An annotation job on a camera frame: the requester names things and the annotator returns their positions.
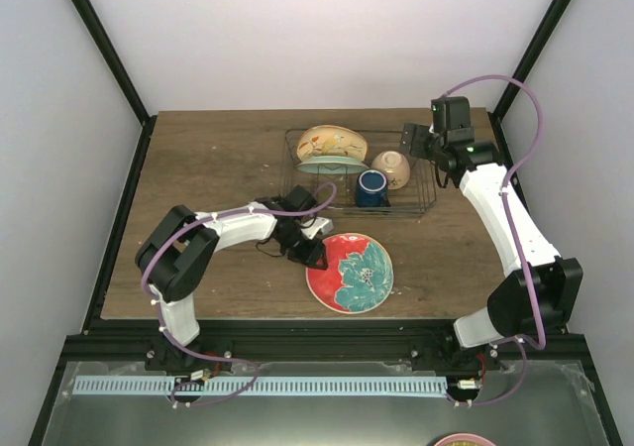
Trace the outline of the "cream ceramic bowl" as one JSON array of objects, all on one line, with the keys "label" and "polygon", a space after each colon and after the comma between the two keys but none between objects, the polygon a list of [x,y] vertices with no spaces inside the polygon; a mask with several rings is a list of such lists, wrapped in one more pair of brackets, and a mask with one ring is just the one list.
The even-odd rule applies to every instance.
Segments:
[{"label": "cream ceramic bowl", "polygon": [[403,154],[396,151],[381,152],[372,160],[370,167],[385,175],[391,190],[404,187],[410,179],[409,162]]}]

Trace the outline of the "red-rimmed white plate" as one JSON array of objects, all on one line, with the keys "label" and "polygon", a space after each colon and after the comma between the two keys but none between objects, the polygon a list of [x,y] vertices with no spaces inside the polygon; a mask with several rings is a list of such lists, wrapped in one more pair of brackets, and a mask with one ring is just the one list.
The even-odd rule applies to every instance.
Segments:
[{"label": "red-rimmed white plate", "polygon": [[375,239],[358,233],[324,240],[328,268],[307,268],[309,291],[327,308],[342,314],[368,313],[390,296],[394,282],[392,260]]}]

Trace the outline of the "dark blue ceramic mug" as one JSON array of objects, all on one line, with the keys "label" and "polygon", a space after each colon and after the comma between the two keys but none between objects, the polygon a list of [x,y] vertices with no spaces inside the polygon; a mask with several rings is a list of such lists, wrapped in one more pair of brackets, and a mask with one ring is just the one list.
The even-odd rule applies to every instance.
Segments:
[{"label": "dark blue ceramic mug", "polygon": [[357,179],[355,204],[361,208],[390,207],[387,188],[387,178],[381,171],[365,170]]}]

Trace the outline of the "green-rimmed plate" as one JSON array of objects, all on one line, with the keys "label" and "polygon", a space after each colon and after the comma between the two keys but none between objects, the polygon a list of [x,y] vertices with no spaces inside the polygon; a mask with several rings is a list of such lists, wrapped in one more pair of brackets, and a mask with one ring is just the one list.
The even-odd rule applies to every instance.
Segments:
[{"label": "green-rimmed plate", "polygon": [[357,174],[369,167],[352,157],[316,156],[299,163],[296,169],[309,174]]}]

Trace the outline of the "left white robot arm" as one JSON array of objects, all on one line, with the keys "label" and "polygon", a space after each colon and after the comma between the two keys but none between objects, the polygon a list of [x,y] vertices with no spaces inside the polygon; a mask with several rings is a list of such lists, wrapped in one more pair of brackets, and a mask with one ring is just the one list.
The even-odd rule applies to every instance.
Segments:
[{"label": "left white robot arm", "polygon": [[171,340],[168,359],[183,371],[202,359],[200,333],[194,308],[194,290],[212,256],[247,242],[274,240],[279,255],[307,268],[328,267],[324,236],[333,222],[319,212],[320,204],[300,185],[287,196],[261,197],[242,207],[218,212],[194,212],[172,207],[139,249],[135,264],[141,288],[158,308],[159,331]]}]

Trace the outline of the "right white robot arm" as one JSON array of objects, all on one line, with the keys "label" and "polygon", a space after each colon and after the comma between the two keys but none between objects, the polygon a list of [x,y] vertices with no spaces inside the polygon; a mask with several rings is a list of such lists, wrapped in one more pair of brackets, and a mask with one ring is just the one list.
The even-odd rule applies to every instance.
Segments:
[{"label": "right white robot arm", "polygon": [[442,96],[431,102],[429,126],[407,123],[399,150],[426,160],[441,187],[453,184],[470,202],[499,256],[504,279],[484,308],[454,323],[440,345],[443,363],[463,369],[476,347],[521,338],[536,349],[546,332],[565,326],[576,303],[583,270],[565,259],[536,226],[512,187],[496,143],[478,140],[469,100]]}]

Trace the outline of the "pink plate at bottom edge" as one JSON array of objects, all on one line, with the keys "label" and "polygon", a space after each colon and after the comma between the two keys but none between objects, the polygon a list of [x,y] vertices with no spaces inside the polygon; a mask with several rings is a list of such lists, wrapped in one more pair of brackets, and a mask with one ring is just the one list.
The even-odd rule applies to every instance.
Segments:
[{"label": "pink plate at bottom edge", "polygon": [[434,446],[494,446],[494,443],[476,434],[455,433],[442,437]]}]

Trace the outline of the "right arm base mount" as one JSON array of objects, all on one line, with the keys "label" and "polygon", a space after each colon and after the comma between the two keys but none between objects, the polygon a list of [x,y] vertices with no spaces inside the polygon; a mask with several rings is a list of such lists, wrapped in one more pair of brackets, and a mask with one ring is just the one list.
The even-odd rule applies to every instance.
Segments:
[{"label": "right arm base mount", "polygon": [[433,371],[439,375],[479,376],[493,361],[486,358],[483,347],[463,349],[449,334],[428,334],[414,337],[409,357],[415,370]]}]

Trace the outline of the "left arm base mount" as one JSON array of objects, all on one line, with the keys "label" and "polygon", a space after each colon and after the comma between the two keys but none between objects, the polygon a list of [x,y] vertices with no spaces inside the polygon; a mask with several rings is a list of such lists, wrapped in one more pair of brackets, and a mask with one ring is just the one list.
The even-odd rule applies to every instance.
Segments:
[{"label": "left arm base mount", "polygon": [[185,375],[194,371],[210,370],[213,374],[228,371],[224,362],[212,362],[191,356],[173,346],[167,339],[157,338],[150,346],[145,360],[145,368],[150,372],[165,372],[168,375]]}]

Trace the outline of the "black aluminium frame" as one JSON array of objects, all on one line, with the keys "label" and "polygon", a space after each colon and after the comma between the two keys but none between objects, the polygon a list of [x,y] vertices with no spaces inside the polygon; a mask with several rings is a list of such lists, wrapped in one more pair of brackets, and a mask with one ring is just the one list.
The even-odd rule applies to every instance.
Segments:
[{"label": "black aluminium frame", "polygon": [[[132,209],[134,195],[137,192],[143,165],[151,144],[158,115],[150,116],[141,96],[125,69],[111,39],[103,27],[90,0],[70,0],[103,59],[108,64],[135,116],[141,124],[132,165],[123,189],[115,220],[110,232],[105,254],[98,272],[97,280],[85,315],[82,332],[67,336],[57,366],[47,391],[43,406],[34,426],[28,445],[44,445],[46,433],[52,431],[53,400],[61,393],[62,367],[74,361],[124,361],[140,360],[141,347],[150,347],[155,334],[151,334],[150,320],[104,320],[101,318],[108,285],[115,267],[126,227]],[[537,30],[528,44],[513,76],[519,76],[525,82],[531,70],[550,40],[557,25],[573,0],[552,0]],[[486,113],[496,143],[501,145],[501,153],[506,163],[513,159],[505,138],[502,121],[512,107],[520,89],[511,89],[508,83],[494,111]],[[396,320],[368,320],[358,324],[345,324],[335,320],[245,320],[245,321],[203,321],[203,340],[219,330],[227,334],[231,341],[239,341],[238,347],[255,347],[264,342],[271,347],[269,352],[251,351],[247,353],[301,354],[290,356],[296,360],[388,360],[391,354],[404,353],[405,339],[420,338],[424,344],[431,345],[432,334],[449,332],[449,320],[407,320],[404,333],[396,334]],[[530,354],[534,360],[579,360],[583,373],[589,375],[594,385],[591,394],[597,407],[601,429],[606,435],[608,445],[623,445],[614,421],[607,398],[603,391],[598,373],[586,340],[582,334],[571,334],[562,326],[561,333],[547,331],[548,340],[554,341],[554,347],[546,347],[542,353]]]}]

